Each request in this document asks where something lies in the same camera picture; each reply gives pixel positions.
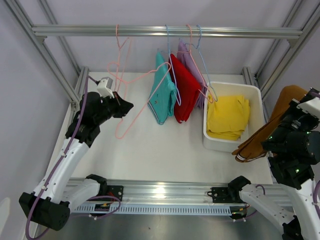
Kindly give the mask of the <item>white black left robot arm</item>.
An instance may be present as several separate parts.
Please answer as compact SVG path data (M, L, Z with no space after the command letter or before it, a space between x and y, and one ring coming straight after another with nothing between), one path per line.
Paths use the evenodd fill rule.
M23 192L19 198L27 218L27 231L31 222L59 231L71 213L84 202L118 199L109 195L107 179L95 174L88 175L68 192L65 188L78 163L100 134L100 126L110 118L125 117L133 107L115 91L109 96L101 96L98 92L82 96L80 109L67 129L59 156L35 189L31 193Z

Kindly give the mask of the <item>pink hanger of brown trousers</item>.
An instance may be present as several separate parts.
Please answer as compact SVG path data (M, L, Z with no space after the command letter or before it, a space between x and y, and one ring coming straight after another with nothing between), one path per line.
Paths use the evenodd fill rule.
M123 117L121 117L120 122L117 124L116 129L115 129L115 137L119 140L123 139L125 137L125 135L128 133L128 131L132 128L132 126L134 125L134 123L136 122L136 120L138 119L138 117L141 115L141 113L143 112L143 110L146 108L146 106L148 105L148 102L150 101L151 97L155 94L155 92L158 90L159 86L162 84L163 80L165 79L165 77L169 74L170 69L171 69L171 64L169 62L164 62L162 64L160 64L156 69L150 70L149 72L144 73L143 75L134 78L131 81L125 81L123 80L122 77L118 77L118 70L116 70L115 74L113 72L111 72L109 70L109 65L111 64L115 64L117 66L119 66L119 64L117 62L110 62L107 64L107 72L112 75L113 77L115 77L115 84L118 86L117 89L120 88L121 83L124 84L124 95L123 95L123 99L126 100L127 99L127 95L129 96L129 99L133 99L134 95L137 94L141 94L144 93L146 87L148 87L148 84L143 84L143 83L135 83L141 79L143 79L144 77L156 73L161 67L163 67L164 65L167 65L167 71L165 72L165 74L163 75L161 81L159 82L159 84L157 85L157 87L155 88L155 90L151 93L151 95L149 96L149 98L146 100L145 104L143 105L143 107L141 108L141 110L137 113L137 115L135 116L135 118L132 120L131 124L128 126L128 128L125 130L125 132L123 133L122 136L118 135L118 131L119 128L121 126L121 124L123 123Z

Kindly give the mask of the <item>teal trousers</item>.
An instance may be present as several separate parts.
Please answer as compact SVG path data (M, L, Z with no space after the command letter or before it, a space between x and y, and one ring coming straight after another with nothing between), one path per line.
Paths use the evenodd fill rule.
M154 82L151 88L148 107L156 122L163 125L168 117L174 115L177 88L172 81L169 65L165 63L162 54L158 52L155 56Z

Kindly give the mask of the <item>yellow trousers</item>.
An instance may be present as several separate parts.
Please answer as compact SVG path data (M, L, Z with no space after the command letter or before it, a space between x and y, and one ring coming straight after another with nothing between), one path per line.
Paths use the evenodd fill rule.
M220 96L207 103L206 134L211 138L237 141L250 118L250 102L243 95Z

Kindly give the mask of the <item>brown trousers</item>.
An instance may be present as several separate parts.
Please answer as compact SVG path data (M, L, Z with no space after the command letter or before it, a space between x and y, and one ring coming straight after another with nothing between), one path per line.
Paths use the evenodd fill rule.
M263 149L262 142L265 141L279 125L282 115L290 106L290 102L293 99L300 101L307 93L306 90L297 85L284 87L279 94L269 121L232 152L235 160L240 163L248 163L265 157L267 151Z

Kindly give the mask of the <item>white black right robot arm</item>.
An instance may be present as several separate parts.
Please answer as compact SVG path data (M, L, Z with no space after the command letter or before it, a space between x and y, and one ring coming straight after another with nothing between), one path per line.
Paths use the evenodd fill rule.
M271 222L284 240L320 238L319 186L314 180L313 165L320 162L320 99L292 100L281 123L262 142L273 153L268 158L277 183L287 193L293 207L289 212L259 190L244 176L228 184L228 198L251 205Z

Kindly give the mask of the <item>pink hanger of yellow trousers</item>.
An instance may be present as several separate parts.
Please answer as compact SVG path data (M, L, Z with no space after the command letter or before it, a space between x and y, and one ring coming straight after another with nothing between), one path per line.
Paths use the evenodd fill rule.
M130 56L131 47L132 47L132 38L127 37L122 43L120 42L119 38L119 25L116 25L115 28L115 36L116 36L116 43L118 47L118 57L116 62L116 83L115 83L115 90L117 92L120 91L120 88L124 86L124 94L123 98L125 99L128 92L128 84L125 83L123 76L126 70L128 58Z

